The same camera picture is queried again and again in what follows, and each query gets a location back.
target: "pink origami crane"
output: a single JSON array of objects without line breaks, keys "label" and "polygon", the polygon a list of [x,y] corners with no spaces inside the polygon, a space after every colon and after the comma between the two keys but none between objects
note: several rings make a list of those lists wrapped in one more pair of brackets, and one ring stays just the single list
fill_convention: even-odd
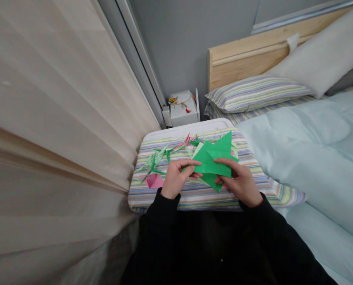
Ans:
[{"label": "pink origami crane", "polygon": [[149,189],[163,187],[164,183],[163,179],[157,173],[148,174],[145,179],[145,182]]},{"label": "pink origami crane", "polygon": [[175,147],[175,150],[177,150],[183,146],[188,146],[188,143],[190,141],[193,141],[194,139],[196,139],[196,137],[190,137],[189,134],[190,133],[188,133],[188,136],[185,138],[185,140],[181,144],[179,144],[177,147]]}]

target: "small box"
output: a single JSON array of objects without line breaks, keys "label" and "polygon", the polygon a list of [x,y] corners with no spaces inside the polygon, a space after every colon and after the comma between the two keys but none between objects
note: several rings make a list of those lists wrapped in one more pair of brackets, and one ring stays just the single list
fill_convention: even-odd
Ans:
[{"label": "small box", "polygon": [[183,104],[177,104],[177,105],[170,105],[170,112],[171,112],[171,122],[173,127],[178,127],[182,125],[187,125],[187,124],[192,124],[192,123],[197,123],[200,121],[200,111],[198,112],[197,109],[197,104],[195,103],[192,93],[189,90],[179,92],[172,94],[170,98],[176,98],[187,106],[187,110],[191,111],[187,113],[186,111],[186,106]]}]

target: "headboard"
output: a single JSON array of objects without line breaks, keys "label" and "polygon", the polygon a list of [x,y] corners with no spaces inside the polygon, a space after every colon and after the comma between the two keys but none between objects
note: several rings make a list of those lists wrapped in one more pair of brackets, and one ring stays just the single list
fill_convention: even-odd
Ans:
[{"label": "headboard", "polygon": [[208,92],[271,69],[288,55],[287,38],[299,33],[301,45],[351,9],[353,6],[208,49]]}]

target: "beige curtain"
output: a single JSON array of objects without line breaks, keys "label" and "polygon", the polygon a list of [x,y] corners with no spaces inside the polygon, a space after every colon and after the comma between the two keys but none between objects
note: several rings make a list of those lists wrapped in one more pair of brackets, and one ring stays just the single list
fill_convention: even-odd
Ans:
[{"label": "beige curtain", "polygon": [[0,1],[0,284],[48,280],[132,221],[158,129],[95,2]]}]

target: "hand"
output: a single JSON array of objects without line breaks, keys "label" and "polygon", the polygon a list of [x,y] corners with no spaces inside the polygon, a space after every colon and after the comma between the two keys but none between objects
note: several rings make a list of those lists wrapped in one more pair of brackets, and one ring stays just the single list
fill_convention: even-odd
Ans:
[{"label": "hand", "polygon": [[170,162],[166,179],[164,180],[163,188],[160,194],[168,199],[175,199],[184,187],[188,177],[200,178],[203,176],[201,173],[194,173],[195,166],[201,165],[200,161],[197,160],[175,160]]},{"label": "hand", "polygon": [[234,160],[218,158],[215,163],[223,163],[232,168],[232,178],[218,175],[215,183],[226,183],[228,188],[242,203],[249,208],[253,208],[262,203],[263,198],[254,182],[252,172],[244,165],[240,165]]}]

